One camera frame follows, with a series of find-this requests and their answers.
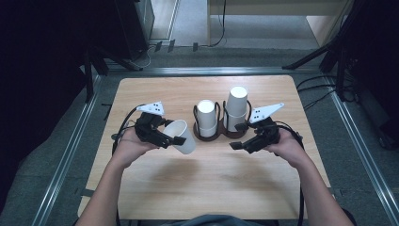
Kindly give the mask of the black tripod stand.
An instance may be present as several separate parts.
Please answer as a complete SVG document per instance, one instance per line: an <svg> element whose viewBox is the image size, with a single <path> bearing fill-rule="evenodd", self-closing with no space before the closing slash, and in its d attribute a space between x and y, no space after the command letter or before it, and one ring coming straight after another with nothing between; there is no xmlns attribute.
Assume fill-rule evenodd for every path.
<svg viewBox="0 0 399 226"><path fill-rule="evenodd" d="M336 75L336 93L341 101L345 101L344 97L344 72L348 54L348 42L354 35L355 24L359 21L359 16L363 12L366 6L367 0L354 0L354 5L350 9L348 16L344 20L337 35L327 44L311 52L310 54L302 57L298 61L282 66L283 70L295 70L309 61L325 55L322 62L319 65L319 71L321 73L330 73L335 65L338 65L338 71Z"/></svg>

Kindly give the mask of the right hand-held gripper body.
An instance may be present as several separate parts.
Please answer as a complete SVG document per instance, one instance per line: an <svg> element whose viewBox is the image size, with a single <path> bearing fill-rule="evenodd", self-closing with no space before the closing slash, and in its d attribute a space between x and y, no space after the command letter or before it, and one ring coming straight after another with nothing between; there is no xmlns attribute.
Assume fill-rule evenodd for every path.
<svg viewBox="0 0 399 226"><path fill-rule="evenodd" d="M284 103L256 107L252 110L249 118L249 126L254 128L256 136L248 145L250 153L258 152L264 147L279 142L279 128L271 119L271 115L284 107Z"/></svg>

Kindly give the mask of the aluminium frame rail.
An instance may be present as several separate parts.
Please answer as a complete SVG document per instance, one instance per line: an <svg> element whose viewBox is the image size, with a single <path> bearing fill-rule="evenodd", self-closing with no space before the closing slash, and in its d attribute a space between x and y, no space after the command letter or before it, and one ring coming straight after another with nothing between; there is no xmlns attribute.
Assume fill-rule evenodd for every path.
<svg viewBox="0 0 399 226"><path fill-rule="evenodd" d="M127 77L176 77L176 76L231 76L231 75L275 75L296 73L319 73L317 67L284 70L282 67L176 67L149 68L140 71L111 69L109 75Z"/></svg>
<svg viewBox="0 0 399 226"><path fill-rule="evenodd" d="M72 134L68 140L64 153L62 154L60 161L56 167L56 171L45 190L43 198L40 202L40 207L31 223L31 226L45 226L53 210L60 189L64 184L66 175L74 159L77 147L87 127L88 119L98 99L97 92L101 89L103 79L100 75L96 75L93 82L93 88L95 93L84 105L82 112L80 113L78 121L74 126Z"/></svg>
<svg viewBox="0 0 399 226"><path fill-rule="evenodd" d="M373 159L347 104L340 99L336 92L331 94L331 98L343 120L343 124L355 146L359 159L370 178L375 193L380 199L391 225L399 226L399 202L395 199L391 188L388 186L381 170Z"/></svg>

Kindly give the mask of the person's left hand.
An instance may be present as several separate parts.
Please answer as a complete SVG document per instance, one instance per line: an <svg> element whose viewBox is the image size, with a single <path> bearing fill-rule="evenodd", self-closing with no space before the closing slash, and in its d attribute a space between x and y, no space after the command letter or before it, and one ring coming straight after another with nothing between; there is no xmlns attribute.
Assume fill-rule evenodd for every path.
<svg viewBox="0 0 399 226"><path fill-rule="evenodd" d="M123 133L110 162L113 166L126 169L141 155L154 149L157 149L157 146L141 141L136 135L136 130L130 128Z"/></svg>

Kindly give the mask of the dark brown wire cup holder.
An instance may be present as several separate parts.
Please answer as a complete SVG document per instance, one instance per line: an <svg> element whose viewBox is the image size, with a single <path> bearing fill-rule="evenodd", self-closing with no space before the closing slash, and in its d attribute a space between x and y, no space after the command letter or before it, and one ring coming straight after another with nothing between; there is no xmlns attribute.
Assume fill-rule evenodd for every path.
<svg viewBox="0 0 399 226"><path fill-rule="evenodd" d="M223 102L223 105L220 105L218 102L215 103L215 114L216 114L216 131L215 134L211 137L202 137L200 135L200 128L199 128L199 122L198 122L198 116L197 116L197 105L193 107L193 115L194 115L194 125L193 125L193 132L196 138L202 141L212 141L217 139L220 135L224 135L229 138L239 138L243 137L247 131L237 131L236 132L229 132L227 128L224 125L224 116L225 116L225 104L226 102Z"/></svg>

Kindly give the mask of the person's grey-blue clothing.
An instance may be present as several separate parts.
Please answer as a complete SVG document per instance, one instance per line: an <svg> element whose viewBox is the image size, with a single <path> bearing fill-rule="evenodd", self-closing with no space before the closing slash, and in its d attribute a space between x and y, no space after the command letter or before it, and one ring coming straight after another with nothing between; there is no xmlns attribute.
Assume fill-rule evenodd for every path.
<svg viewBox="0 0 399 226"><path fill-rule="evenodd" d="M202 215L188 220L164 223L161 226L263 226L230 215Z"/></svg>

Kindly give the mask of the dark curtain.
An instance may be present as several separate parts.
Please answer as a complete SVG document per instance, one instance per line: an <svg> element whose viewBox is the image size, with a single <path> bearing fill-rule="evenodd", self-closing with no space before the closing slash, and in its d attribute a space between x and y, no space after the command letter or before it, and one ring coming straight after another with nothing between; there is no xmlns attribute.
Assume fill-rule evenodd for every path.
<svg viewBox="0 0 399 226"><path fill-rule="evenodd" d="M19 165L88 87L81 71L107 0L0 0L0 214Z"/></svg>

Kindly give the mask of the light wooden furniture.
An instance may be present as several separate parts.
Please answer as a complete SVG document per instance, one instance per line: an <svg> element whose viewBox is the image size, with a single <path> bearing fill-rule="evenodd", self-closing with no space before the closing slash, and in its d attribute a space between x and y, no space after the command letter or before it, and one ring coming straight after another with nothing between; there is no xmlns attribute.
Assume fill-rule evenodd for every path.
<svg viewBox="0 0 399 226"><path fill-rule="evenodd" d="M305 16L319 46L326 44L338 31L340 20L352 8L354 0L206 0L208 38L211 38L212 15L282 15Z"/></svg>

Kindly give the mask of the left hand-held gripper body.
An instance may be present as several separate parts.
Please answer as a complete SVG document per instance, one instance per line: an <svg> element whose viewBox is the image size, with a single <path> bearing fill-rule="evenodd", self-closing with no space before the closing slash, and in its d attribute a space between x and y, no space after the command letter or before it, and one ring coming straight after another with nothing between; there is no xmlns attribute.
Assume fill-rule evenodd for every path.
<svg viewBox="0 0 399 226"><path fill-rule="evenodd" d="M155 102L139 105L136 109L141 112L135 124L136 134L139 139L155 146L166 146L167 137L158 130L158 127L166 122L162 103Z"/></svg>

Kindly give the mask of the white paper cup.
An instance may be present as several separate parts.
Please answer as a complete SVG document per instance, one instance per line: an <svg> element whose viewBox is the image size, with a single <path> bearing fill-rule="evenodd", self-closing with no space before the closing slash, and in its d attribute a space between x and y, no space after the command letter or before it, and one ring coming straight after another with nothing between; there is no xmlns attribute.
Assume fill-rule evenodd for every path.
<svg viewBox="0 0 399 226"><path fill-rule="evenodd" d="M195 151L196 142L186 121L177 120L171 122L165 127L163 133L174 139L172 146L179 152L190 154Z"/></svg>

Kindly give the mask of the black cabinet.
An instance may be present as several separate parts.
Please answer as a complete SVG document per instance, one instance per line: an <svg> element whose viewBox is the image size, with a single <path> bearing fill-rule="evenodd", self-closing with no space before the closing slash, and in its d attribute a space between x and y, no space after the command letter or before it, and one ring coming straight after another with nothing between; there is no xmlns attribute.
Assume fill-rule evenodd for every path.
<svg viewBox="0 0 399 226"><path fill-rule="evenodd" d="M145 52L150 46L154 24L151 0L114 0L121 21L129 58Z"/></svg>

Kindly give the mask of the tall stack of paper cups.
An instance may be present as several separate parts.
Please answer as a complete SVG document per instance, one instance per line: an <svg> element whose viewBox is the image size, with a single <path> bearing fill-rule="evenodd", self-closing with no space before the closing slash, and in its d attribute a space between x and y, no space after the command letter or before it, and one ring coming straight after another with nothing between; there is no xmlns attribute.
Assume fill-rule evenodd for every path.
<svg viewBox="0 0 399 226"><path fill-rule="evenodd" d="M236 132L235 125L244 123L247 115L247 89L240 86L233 87L224 110L225 127L229 132Z"/></svg>

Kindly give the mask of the person's right hand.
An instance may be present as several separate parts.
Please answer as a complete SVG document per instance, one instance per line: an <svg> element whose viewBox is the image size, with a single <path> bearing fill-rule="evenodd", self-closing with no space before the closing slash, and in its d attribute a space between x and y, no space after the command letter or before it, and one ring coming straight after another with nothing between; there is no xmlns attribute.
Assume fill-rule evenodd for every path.
<svg viewBox="0 0 399 226"><path fill-rule="evenodd" d="M279 129L279 142L270 144L264 148L286 160L290 166L299 169L306 162L306 155L303 148L294 139L290 132Z"/></svg>

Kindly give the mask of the short stack of paper cups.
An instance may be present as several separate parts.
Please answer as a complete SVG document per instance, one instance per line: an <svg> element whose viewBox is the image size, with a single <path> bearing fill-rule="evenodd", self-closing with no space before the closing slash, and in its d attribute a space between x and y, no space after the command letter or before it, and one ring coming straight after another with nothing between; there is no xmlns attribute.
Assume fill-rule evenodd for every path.
<svg viewBox="0 0 399 226"><path fill-rule="evenodd" d="M215 103L202 100L197 105L199 133L202 137L211 137L216 131Z"/></svg>

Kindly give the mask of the black metal stand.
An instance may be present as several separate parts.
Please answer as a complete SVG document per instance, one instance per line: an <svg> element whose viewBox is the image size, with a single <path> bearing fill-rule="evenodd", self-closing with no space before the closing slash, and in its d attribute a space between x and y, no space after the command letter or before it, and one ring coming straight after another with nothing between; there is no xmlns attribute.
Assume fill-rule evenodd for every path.
<svg viewBox="0 0 399 226"><path fill-rule="evenodd" d="M96 46L88 47L83 54L84 75L86 78L86 103L94 96L92 69L95 69L99 74L108 75L109 68L105 62L106 58L111 59L128 71L140 72L143 70L142 66L136 66L133 62L105 51L104 48Z"/></svg>

